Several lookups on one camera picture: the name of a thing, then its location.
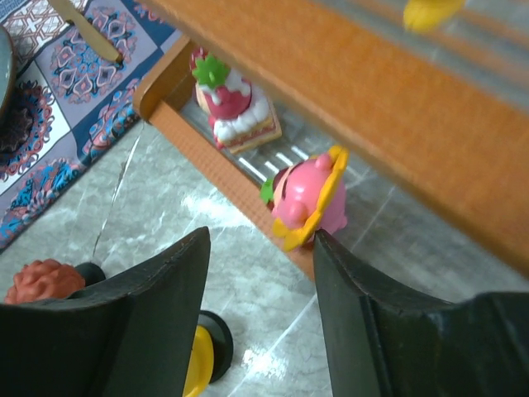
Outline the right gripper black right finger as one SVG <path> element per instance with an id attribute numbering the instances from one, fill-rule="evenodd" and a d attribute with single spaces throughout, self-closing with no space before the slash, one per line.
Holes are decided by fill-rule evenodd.
<path id="1" fill-rule="evenodd" d="M 324 231 L 313 264 L 334 395 L 527 395 L 527 294 L 449 303 L 389 277 Z"/>

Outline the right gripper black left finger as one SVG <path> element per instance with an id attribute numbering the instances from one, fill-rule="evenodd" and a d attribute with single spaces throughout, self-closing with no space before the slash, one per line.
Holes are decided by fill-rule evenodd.
<path id="1" fill-rule="evenodd" d="M 1 307 L 4 396 L 180 396 L 203 298 L 210 233 L 67 299 Z"/>

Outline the pink sunflower pig toy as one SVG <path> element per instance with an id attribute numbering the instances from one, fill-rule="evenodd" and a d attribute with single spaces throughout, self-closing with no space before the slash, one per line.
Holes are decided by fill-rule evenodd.
<path id="1" fill-rule="evenodd" d="M 350 152 L 343 146 L 309 157 L 279 171 L 260 188 L 271 209 L 272 233 L 285 251 L 311 242 L 318 230 L 330 234 L 347 225 L 346 187 L 342 177 Z"/>

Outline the strawberry cake toy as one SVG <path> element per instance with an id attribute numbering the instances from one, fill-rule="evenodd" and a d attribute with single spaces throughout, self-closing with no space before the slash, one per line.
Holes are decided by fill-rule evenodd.
<path id="1" fill-rule="evenodd" d="M 238 154 L 282 136 L 271 100 L 238 70 L 201 46 L 193 50 L 189 67 L 218 149 Z"/>

